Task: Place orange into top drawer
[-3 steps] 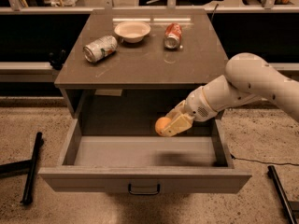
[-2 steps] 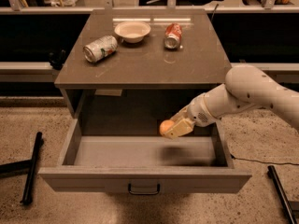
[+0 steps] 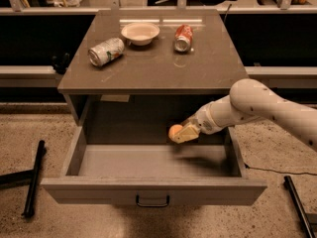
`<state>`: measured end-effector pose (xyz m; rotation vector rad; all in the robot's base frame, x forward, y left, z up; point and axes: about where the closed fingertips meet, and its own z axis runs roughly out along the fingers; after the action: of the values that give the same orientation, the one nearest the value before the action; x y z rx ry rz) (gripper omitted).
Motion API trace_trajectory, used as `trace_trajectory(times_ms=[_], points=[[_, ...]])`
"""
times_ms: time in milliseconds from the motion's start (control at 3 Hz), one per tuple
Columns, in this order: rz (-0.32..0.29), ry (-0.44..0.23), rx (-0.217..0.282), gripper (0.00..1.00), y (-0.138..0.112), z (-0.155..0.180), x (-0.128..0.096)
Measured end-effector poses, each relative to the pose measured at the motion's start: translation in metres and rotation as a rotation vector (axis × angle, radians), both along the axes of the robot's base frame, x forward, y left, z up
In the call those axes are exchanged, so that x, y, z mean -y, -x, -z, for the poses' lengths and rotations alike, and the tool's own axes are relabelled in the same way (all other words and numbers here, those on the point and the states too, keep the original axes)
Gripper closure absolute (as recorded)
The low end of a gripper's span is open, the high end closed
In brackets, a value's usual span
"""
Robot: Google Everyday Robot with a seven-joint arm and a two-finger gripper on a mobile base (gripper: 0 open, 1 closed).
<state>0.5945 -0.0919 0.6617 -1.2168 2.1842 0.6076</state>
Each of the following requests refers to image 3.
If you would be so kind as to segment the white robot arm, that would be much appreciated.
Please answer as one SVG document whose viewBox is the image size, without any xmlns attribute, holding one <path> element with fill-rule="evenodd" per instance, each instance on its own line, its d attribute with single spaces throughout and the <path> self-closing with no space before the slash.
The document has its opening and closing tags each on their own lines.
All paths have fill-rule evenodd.
<svg viewBox="0 0 317 238">
<path fill-rule="evenodd" d="M 317 110 L 284 99 L 249 78 L 234 83 L 227 96 L 203 105 L 181 125 L 171 126 L 168 137 L 175 143 L 188 142 L 200 133 L 211 135 L 259 118 L 272 121 L 317 150 Z"/>
</svg>

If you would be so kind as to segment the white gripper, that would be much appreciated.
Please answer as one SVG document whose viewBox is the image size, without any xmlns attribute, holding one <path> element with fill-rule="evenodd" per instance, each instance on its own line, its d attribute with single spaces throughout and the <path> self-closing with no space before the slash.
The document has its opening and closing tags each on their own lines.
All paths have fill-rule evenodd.
<svg viewBox="0 0 317 238">
<path fill-rule="evenodd" d="M 211 135 L 222 130 L 211 116 L 211 105 L 205 104 L 183 122 L 183 128 L 173 137 L 178 144 L 197 139 L 200 133 Z"/>
</svg>

